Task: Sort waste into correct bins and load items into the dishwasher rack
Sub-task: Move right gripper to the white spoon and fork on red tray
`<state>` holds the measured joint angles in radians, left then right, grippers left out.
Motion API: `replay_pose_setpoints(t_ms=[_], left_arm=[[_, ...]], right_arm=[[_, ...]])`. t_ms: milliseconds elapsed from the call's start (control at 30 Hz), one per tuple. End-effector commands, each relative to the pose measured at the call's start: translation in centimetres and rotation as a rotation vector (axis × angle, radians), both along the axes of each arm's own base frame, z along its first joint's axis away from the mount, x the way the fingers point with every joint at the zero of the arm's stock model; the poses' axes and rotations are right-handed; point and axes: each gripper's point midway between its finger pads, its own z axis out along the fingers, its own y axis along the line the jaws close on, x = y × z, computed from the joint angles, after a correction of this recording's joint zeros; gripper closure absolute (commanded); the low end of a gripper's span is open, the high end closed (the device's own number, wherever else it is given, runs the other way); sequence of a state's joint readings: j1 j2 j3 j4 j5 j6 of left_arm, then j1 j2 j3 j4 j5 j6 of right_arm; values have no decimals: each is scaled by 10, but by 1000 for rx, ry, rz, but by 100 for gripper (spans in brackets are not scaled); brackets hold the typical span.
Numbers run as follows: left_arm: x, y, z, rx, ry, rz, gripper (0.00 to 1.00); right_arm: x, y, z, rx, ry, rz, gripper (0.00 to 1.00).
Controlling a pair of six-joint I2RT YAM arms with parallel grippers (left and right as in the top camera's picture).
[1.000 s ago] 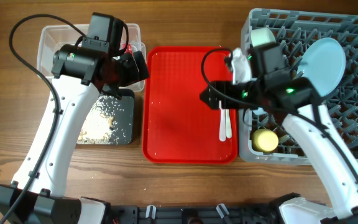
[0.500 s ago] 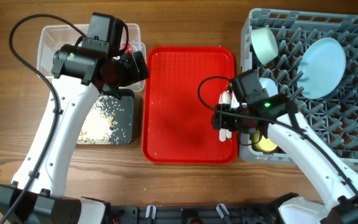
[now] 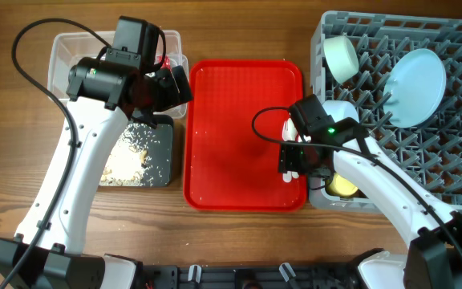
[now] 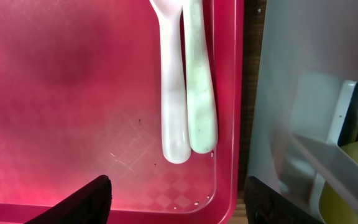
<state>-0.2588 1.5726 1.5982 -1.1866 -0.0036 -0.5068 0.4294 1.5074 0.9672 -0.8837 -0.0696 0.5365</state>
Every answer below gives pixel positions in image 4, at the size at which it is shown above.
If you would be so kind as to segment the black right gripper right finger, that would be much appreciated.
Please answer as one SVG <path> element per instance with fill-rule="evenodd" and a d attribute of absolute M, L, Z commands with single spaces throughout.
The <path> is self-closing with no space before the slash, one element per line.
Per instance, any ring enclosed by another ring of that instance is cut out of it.
<path fill-rule="evenodd" d="M 249 224 L 322 224 L 254 176 L 244 186 Z"/>

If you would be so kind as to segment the white plastic spoon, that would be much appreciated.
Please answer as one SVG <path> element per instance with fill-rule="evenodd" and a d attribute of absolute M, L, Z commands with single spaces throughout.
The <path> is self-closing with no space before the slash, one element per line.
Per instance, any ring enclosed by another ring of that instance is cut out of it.
<path fill-rule="evenodd" d="M 211 152 L 218 141 L 218 121 L 208 58 L 202 0 L 183 3 L 188 132 L 193 151 Z"/>

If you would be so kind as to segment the white plastic fork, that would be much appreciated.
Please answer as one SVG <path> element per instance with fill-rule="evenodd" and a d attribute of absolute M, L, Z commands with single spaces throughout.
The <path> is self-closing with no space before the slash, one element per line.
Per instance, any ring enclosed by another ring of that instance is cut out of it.
<path fill-rule="evenodd" d="M 150 3 L 160 32 L 162 150 L 167 161 L 182 164 L 191 155 L 180 35 L 183 2 L 150 0 Z"/>

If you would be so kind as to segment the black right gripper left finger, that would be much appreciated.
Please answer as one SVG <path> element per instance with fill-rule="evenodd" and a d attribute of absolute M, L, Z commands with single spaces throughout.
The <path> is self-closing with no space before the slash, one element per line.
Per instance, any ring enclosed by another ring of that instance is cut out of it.
<path fill-rule="evenodd" d="M 112 185 L 101 175 L 26 224 L 107 224 Z"/>

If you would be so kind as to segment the yellow plastic cup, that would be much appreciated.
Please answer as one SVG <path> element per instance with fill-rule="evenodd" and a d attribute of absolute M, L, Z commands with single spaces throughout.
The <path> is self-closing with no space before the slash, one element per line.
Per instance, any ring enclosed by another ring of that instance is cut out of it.
<path fill-rule="evenodd" d="M 319 200 L 325 223 L 358 223 L 358 141 L 345 146 L 325 146 L 325 181 Z"/>

